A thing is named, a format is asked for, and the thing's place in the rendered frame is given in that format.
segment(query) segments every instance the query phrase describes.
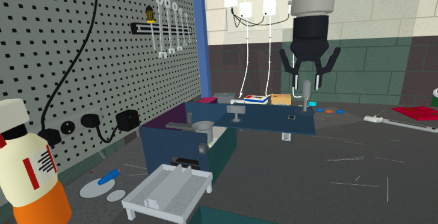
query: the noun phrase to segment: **white painted wall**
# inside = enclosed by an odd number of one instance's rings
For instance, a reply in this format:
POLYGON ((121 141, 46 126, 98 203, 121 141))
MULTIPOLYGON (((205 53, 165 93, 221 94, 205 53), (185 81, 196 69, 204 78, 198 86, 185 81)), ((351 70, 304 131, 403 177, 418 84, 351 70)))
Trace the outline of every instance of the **white painted wall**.
MULTIPOLYGON (((328 39, 368 39, 383 37, 438 36, 438 0, 335 0, 335 10, 330 13, 328 39)), ((223 8, 224 0, 206 0, 209 45, 246 43, 246 28, 227 32, 232 21, 229 8, 223 8)), ((261 16, 250 22, 261 21, 261 16)), ((292 24, 291 18, 284 23, 292 24)), ((272 30, 272 42, 292 41, 292 28, 285 26, 272 30)), ((269 26, 248 30, 250 43, 268 42, 269 26)))

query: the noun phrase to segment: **white bottle cap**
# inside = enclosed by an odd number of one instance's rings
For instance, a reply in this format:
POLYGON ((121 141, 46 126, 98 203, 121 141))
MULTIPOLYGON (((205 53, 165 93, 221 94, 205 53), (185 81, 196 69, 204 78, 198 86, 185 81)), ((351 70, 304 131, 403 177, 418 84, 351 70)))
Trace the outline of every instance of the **white bottle cap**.
POLYGON ((21 99, 6 99, 0 101, 0 133, 29 121, 24 101, 21 99))

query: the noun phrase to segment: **red stripe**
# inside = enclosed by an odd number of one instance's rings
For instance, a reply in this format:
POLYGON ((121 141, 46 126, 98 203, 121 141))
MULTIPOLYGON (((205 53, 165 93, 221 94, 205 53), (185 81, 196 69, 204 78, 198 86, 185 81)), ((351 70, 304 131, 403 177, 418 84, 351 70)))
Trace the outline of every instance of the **red stripe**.
POLYGON ((4 146, 6 146, 6 141, 2 134, 0 134, 0 149, 2 149, 4 146))
POLYGON ((32 186, 34 190, 40 188, 40 184, 38 184, 37 177, 35 176, 34 169, 32 168, 31 162, 29 158, 23 160, 24 166, 26 167, 26 171, 28 171, 29 179, 32 182, 32 186))
POLYGON ((53 169, 55 169, 55 173, 56 173, 57 172, 57 167, 55 166, 55 161, 53 160, 52 152, 50 152, 49 145, 46 145, 46 148, 47 148, 47 151, 49 152, 50 160, 52 160, 53 169))

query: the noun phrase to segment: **orange box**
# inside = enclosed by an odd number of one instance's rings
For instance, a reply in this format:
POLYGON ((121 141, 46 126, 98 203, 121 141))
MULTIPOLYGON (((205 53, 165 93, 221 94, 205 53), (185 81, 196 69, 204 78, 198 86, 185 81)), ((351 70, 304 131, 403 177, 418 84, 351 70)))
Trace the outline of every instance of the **orange box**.
POLYGON ((271 105, 278 103, 292 105, 291 95, 271 95, 271 105))

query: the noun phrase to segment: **white tray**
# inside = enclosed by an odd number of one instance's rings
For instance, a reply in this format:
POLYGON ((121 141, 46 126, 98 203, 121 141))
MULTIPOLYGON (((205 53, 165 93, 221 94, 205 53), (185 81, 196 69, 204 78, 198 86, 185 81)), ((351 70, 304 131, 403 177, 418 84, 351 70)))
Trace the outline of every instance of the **white tray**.
POLYGON ((191 176, 188 180, 175 181, 172 187, 176 189, 180 188, 180 190, 172 192, 172 190, 166 190, 164 187, 168 185, 168 181, 171 178, 174 178, 168 176, 176 168, 175 166, 161 165, 122 200, 123 208, 126 209, 129 220, 134 220, 135 212, 138 212, 170 222, 186 224, 188 216, 192 213, 199 199, 202 197, 202 194, 204 194, 205 191, 207 191, 207 193, 212 192, 211 181, 213 180, 213 173, 191 170, 191 176), (145 206, 145 201, 150 196, 156 195, 157 191, 160 192, 160 188, 163 188, 163 190, 167 192, 166 194, 174 194, 172 200, 163 210, 145 206))

